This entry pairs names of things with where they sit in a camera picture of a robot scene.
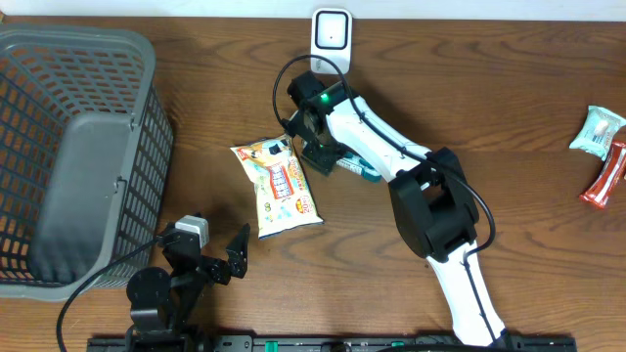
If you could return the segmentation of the blue mouthwash bottle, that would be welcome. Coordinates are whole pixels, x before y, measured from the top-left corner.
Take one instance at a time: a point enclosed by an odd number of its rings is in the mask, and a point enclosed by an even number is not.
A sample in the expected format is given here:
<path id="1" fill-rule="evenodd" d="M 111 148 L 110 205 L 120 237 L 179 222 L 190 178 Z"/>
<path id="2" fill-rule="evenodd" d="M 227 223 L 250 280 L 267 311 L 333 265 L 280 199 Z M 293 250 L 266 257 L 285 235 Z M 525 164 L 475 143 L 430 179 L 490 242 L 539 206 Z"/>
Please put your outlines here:
<path id="1" fill-rule="evenodd" d="M 358 154 L 346 152 L 345 155 L 336 162 L 336 165 L 373 183 L 377 183 L 382 179 L 377 170 Z"/>

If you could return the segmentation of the yellow snack bag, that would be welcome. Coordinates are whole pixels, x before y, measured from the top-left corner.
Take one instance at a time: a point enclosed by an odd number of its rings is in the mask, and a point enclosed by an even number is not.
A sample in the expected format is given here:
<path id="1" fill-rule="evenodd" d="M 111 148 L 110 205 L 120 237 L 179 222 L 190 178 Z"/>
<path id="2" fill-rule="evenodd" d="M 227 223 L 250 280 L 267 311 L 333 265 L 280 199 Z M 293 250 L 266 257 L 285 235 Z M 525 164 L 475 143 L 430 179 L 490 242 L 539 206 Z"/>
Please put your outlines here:
<path id="1" fill-rule="evenodd" d="M 324 222 L 289 135 L 236 146 L 231 151 L 253 184 L 261 239 Z"/>

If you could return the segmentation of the light green wet wipes pack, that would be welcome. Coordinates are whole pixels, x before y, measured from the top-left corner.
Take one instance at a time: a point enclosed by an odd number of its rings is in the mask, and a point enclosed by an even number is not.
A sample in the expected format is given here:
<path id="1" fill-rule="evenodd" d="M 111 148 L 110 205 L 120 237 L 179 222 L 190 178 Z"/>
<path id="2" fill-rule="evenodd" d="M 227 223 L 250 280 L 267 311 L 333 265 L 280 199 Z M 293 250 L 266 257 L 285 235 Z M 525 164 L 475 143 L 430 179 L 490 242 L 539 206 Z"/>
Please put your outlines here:
<path id="1" fill-rule="evenodd" d="M 588 106 L 588 114 L 583 127 L 569 147 L 605 161 L 613 137 L 624 126 L 625 119 L 620 115 L 603 107 Z"/>

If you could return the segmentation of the orange snack bar wrapper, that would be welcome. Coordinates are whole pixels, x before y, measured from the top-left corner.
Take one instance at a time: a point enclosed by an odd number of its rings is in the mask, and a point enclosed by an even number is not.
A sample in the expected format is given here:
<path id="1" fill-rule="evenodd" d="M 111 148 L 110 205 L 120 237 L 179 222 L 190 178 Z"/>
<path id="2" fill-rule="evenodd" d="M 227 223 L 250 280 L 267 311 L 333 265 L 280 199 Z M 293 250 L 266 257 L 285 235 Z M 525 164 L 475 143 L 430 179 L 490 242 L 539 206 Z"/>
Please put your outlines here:
<path id="1" fill-rule="evenodd" d="M 599 209 L 605 209 L 612 190 L 624 173 L 625 143 L 613 141 L 599 177 L 579 198 Z"/>

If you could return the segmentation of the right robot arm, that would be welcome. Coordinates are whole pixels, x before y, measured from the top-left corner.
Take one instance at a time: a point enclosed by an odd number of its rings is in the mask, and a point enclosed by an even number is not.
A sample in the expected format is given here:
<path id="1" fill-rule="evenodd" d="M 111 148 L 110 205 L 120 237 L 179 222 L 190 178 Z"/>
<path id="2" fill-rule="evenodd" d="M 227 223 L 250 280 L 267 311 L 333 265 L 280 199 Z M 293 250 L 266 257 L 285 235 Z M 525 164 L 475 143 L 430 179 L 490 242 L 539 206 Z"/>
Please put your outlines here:
<path id="1" fill-rule="evenodd" d="M 505 324 L 478 262 L 475 225 L 486 205 L 467 184 L 457 156 L 410 141 L 340 82 L 327 87 L 306 71 L 287 92 L 297 111 L 286 129 L 303 140 L 303 159 L 327 175 L 348 154 L 363 157 L 387 183 L 403 241 L 434 270 L 454 334 L 466 345 L 503 346 Z"/>

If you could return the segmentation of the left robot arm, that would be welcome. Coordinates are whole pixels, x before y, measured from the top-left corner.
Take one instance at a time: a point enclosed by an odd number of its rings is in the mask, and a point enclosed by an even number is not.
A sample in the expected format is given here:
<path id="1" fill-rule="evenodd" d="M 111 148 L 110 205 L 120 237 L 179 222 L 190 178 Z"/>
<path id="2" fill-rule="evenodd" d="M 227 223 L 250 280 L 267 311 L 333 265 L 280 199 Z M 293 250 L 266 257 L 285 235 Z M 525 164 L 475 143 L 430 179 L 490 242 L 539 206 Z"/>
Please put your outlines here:
<path id="1" fill-rule="evenodd" d="M 170 223 L 157 241 L 170 272 L 148 267 L 135 273 L 126 287 L 133 325 L 127 331 L 128 351 L 212 351 L 214 342 L 189 324 L 192 311 L 207 287 L 226 286 L 247 271 L 250 226 L 245 224 L 226 247 L 228 258 L 201 253 L 201 232 Z"/>

